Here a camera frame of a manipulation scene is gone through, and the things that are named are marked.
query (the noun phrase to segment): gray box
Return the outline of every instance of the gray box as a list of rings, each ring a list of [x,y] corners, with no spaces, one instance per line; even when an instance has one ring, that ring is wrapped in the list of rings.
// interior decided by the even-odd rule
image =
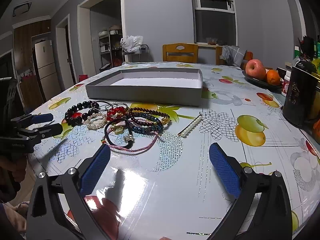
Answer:
[[[110,73],[85,88],[95,99],[199,106],[202,82],[197,68],[137,68]]]

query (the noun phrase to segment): fruit plate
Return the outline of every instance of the fruit plate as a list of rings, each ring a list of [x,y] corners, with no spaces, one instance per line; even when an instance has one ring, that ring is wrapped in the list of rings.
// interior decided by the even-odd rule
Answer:
[[[264,82],[259,79],[248,76],[247,73],[245,72],[245,70],[242,71],[242,74],[244,75],[245,80],[247,80],[249,83],[256,85],[258,87],[266,88],[266,89],[273,90],[273,91],[282,89],[282,86],[271,85],[271,84],[268,84],[267,82]]]

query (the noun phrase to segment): black hair tie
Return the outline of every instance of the black hair tie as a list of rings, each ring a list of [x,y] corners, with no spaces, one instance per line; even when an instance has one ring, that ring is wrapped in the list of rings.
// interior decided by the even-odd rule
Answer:
[[[125,122],[125,128],[128,129],[129,134],[132,136],[132,130],[131,130],[130,126],[129,126],[129,122],[128,122],[126,119],[122,119],[122,118],[115,119],[115,120],[107,123],[106,127],[104,128],[104,136],[105,136],[106,140],[108,141],[108,143],[109,143],[110,145],[119,146],[119,145],[115,145],[115,144],[114,144],[113,142],[111,142],[111,140],[109,139],[108,127],[109,127],[110,125],[112,125],[114,122],[119,123],[119,122],[121,122],[121,121],[124,121],[124,122]],[[126,149],[130,149],[130,148],[132,147],[132,145],[133,145],[133,140],[129,140],[129,141],[128,141],[128,144],[127,144],[126,146],[120,146],[120,147],[123,147],[123,148],[126,148]]]

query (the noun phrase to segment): fruit-patterned tablecloth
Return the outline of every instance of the fruit-patterned tablecloth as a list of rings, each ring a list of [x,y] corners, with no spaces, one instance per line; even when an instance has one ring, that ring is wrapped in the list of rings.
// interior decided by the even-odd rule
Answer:
[[[116,207],[114,238],[206,239],[233,201],[209,160],[208,149],[213,142],[257,173],[282,173],[290,198],[294,236],[319,203],[320,160],[301,131],[284,119],[272,93],[249,84],[235,67],[178,62],[124,64],[67,89],[33,112],[52,113],[64,127],[61,135],[43,140],[28,157],[35,173],[44,170],[49,175],[62,174],[70,167],[78,167],[100,147],[103,129],[63,124],[68,108],[88,100],[85,84],[119,69],[157,67],[201,69],[202,106],[127,102],[129,106],[167,113],[171,122],[150,150],[138,155],[111,152],[88,204],[92,210],[106,201]],[[203,121],[185,138],[179,138],[177,133],[199,113]],[[110,138],[124,145],[125,135],[126,132]],[[152,136],[140,134],[134,134],[134,138],[133,148],[152,140]],[[240,231],[248,228],[259,198],[260,194],[256,194]]]

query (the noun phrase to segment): refrigerator door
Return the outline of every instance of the refrigerator door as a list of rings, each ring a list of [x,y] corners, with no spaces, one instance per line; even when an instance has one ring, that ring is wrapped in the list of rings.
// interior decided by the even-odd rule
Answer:
[[[55,73],[56,66],[54,65],[54,63],[51,63],[47,66],[42,67],[42,68],[38,68],[38,71],[39,71],[39,77],[41,79],[41,78],[44,78],[46,76],[49,76],[49,75]]]
[[[53,73],[41,79],[42,89],[45,99],[48,101],[54,96],[61,93],[57,73]]]
[[[38,68],[54,63],[52,41],[42,41],[35,44]]]

